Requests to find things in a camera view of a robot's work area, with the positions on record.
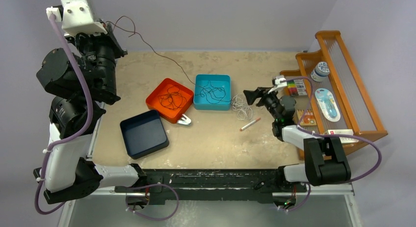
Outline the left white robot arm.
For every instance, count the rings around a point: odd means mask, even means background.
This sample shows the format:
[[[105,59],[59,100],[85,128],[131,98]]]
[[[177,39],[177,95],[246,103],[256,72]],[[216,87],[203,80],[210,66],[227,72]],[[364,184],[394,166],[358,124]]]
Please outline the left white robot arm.
[[[44,90],[54,96],[50,112],[50,142],[45,159],[34,170],[38,194],[48,204],[84,198],[110,186],[141,192],[146,179],[140,167],[104,166],[87,158],[96,123],[105,114],[100,103],[119,101],[116,91],[117,60],[127,55],[113,33],[111,23],[104,32],[81,31],[65,35],[65,47],[51,50],[36,76]]]

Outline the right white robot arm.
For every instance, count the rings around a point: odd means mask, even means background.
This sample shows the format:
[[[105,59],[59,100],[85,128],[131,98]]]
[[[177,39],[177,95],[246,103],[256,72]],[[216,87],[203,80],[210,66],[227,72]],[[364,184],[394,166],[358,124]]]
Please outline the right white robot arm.
[[[314,133],[303,132],[295,124],[296,100],[290,96],[278,97],[269,88],[244,90],[248,105],[258,100],[256,106],[264,106],[271,114],[273,135],[280,141],[294,145],[304,151],[304,163],[278,168],[275,184],[281,191],[287,191],[296,182],[306,182],[313,186],[343,183],[351,178],[343,146],[338,137],[324,138]]]

